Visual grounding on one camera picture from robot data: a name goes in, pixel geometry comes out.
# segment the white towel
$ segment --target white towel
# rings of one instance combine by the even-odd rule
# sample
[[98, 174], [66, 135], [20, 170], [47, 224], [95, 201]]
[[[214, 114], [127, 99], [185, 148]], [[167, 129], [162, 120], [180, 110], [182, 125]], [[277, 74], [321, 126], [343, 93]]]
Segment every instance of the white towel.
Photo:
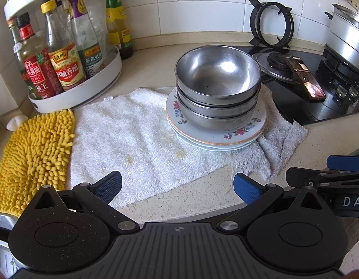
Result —
[[212, 152], [177, 138], [170, 127], [165, 102], [171, 88], [139, 88], [113, 100], [75, 111], [76, 129], [69, 186], [94, 183], [117, 170], [123, 187], [110, 205], [119, 208], [167, 192], [227, 164], [234, 172], [260, 172], [265, 180], [279, 174], [307, 130], [287, 122], [270, 90], [262, 86], [268, 122], [264, 133], [248, 147]]

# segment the floral plate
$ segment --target floral plate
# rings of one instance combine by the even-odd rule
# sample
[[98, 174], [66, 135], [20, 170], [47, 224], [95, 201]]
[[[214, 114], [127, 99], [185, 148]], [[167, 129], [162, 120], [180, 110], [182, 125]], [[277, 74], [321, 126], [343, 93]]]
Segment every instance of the floral plate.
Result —
[[239, 128], [226, 131], [207, 130], [188, 121], [178, 105], [177, 90], [174, 88], [166, 100], [166, 114], [171, 124], [181, 134], [210, 145], [235, 145], [252, 140], [264, 130], [266, 125], [266, 108], [261, 97], [258, 98], [251, 119]]
[[216, 152], [224, 152], [224, 151], [232, 151], [232, 150], [239, 150], [242, 149], [244, 147], [249, 146], [252, 142], [254, 142], [257, 138], [259, 138], [262, 134], [263, 131], [261, 131], [258, 135], [256, 135], [253, 139], [247, 141], [247, 142], [243, 142], [237, 145], [209, 145], [209, 144], [205, 144], [205, 143], [201, 143], [198, 142], [197, 140], [191, 139], [185, 135], [183, 135], [180, 131], [178, 131], [173, 125], [172, 123], [169, 121], [169, 124], [171, 125], [171, 127], [173, 128], [174, 132], [176, 133], [176, 135], [183, 141], [185, 141], [186, 143], [204, 149], [204, 150], [208, 150], [208, 151], [216, 151]]

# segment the bowl rim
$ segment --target bowl rim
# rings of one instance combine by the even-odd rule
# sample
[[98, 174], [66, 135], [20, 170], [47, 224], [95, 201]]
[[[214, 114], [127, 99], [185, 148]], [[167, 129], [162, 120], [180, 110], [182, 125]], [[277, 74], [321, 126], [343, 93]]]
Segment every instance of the bowl rim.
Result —
[[[182, 59], [182, 57], [184, 57], [186, 54], [188, 54], [188, 53], [190, 53], [190, 52], [192, 52], [192, 51], [194, 51], [194, 50], [204, 48], [204, 47], [224, 47], [224, 48], [230, 48], [230, 49], [237, 50], [237, 51], [241, 52], [242, 54], [245, 54], [245, 55], [249, 56], [249, 57], [253, 60], [253, 62], [257, 65], [257, 68], [258, 68], [258, 71], [259, 71], [259, 78], [258, 78], [257, 83], [255, 83], [252, 87], [250, 87], [248, 90], [246, 90], [246, 91], [244, 91], [244, 92], [236, 93], [236, 94], [231, 94], [231, 95], [227, 95], [227, 96], [213, 96], [213, 95], [210, 95], [210, 94], [198, 92], [198, 91], [196, 91], [196, 90], [191, 89], [189, 86], [187, 86], [187, 85], [179, 78], [179, 76], [178, 76], [178, 74], [177, 74], [177, 65], [178, 65], [178, 62]], [[261, 67], [258, 65], [257, 61], [256, 61], [250, 54], [248, 54], [248, 53], [246, 53], [246, 52], [244, 52], [244, 51], [242, 51], [242, 50], [240, 50], [240, 49], [238, 49], [238, 48], [232, 47], [232, 46], [218, 45], [218, 44], [203, 45], [203, 46], [199, 46], [199, 47], [196, 47], [196, 48], [194, 48], [194, 49], [191, 49], [191, 50], [185, 52], [183, 55], [181, 55], [181, 56], [177, 59], [176, 64], [174, 65], [174, 74], [175, 74], [175, 76], [176, 76], [176, 79], [179, 80], [180, 83], [183, 84], [185, 87], [187, 87], [190, 91], [193, 91], [194, 93], [199, 94], [199, 95], [201, 95], [201, 96], [213, 97], [213, 98], [219, 98], [219, 99], [224, 99], [224, 98], [230, 98], [230, 99], [231, 99], [231, 98], [234, 98], [234, 97], [239, 96], [239, 95], [241, 95], [241, 94], [244, 94], [245, 92], [251, 90], [251, 89], [254, 88], [258, 83], [261, 82]]]
[[194, 104], [195, 106], [197, 106], [197, 107], [201, 107], [201, 108], [204, 108], [204, 109], [206, 109], [206, 110], [225, 110], [225, 109], [235, 110], [235, 109], [239, 108], [242, 104], [245, 104], [246, 102], [248, 102], [248, 101], [250, 101], [251, 99], [253, 99], [255, 96], [258, 98], [259, 93], [260, 93], [260, 90], [261, 90], [261, 86], [258, 87], [257, 91], [256, 91], [249, 99], [247, 99], [246, 101], [242, 101], [242, 102], [239, 103], [238, 105], [232, 106], [232, 107], [209, 107], [209, 106], [204, 106], [204, 105], [198, 104], [198, 103], [192, 101], [191, 99], [189, 99], [189, 98], [184, 94], [184, 92], [181, 90], [181, 88], [180, 88], [178, 85], [176, 85], [176, 90], [179, 91], [182, 96], [184, 96], [186, 99], [188, 99], [189, 101], [191, 101], [191, 103], [193, 103], [193, 104]]
[[189, 110], [190, 112], [193, 112], [196, 116], [202, 117], [202, 118], [204, 118], [204, 119], [219, 120], [219, 121], [234, 120], [234, 119], [237, 119], [238, 117], [244, 116], [244, 115], [247, 114], [248, 112], [253, 111], [253, 110], [256, 108], [257, 103], [258, 103], [258, 100], [257, 100], [257, 101], [254, 103], [254, 105], [253, 105], [249, 110], [247, 110], [246, 112], [244, 112], [243, 114], [240, 114], [240, 115], [238, 115], [238, 116], [218, 118], [218, 117], [210, 117], [210, 116], [202, 115], [202, 114], [200, 114], [200, 113], [197, 113], [197, 112], [195, 112], [195, 111], [192, 111], [190, 108], [188, 108], [188, 107], [183, 103], [183, 101], [182, 101], [179, 97], [178, 97], [178, 101], [183, 105], [183, 107], [185, 107], [185, 109]]

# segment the metal screw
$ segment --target metal screw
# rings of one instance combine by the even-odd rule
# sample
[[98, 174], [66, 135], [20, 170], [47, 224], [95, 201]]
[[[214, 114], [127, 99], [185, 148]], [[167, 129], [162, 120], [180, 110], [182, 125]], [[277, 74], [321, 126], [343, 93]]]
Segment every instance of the metal screw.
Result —
[[133, 221], [122, 221], [117, 227], [123, 231], [128, 231], [134, 229], [136, 224]]
[[235, 221], [223, 221], [220, 224], [220, 227], [227, 231], [235, 230], [239, 225]]

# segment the blue gripper pad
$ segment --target blue gripper pad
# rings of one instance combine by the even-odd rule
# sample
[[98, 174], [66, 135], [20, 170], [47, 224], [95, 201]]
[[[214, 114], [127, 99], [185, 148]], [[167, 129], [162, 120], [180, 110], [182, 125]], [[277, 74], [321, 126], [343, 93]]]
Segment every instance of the blue gripper pad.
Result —
[[112, 171], [89, 187], [89, 191], [107, 204], [121, 191], [123, 180], [118, 171]]
[[258, 199], [266, 188], [255, 182], [243, 173], [237, 173], [234, 177], [234, 191], [247, 205]]
[[331, 155], [327, 158], [327, 167], [338, 171], [359, 171], [359, 155]]

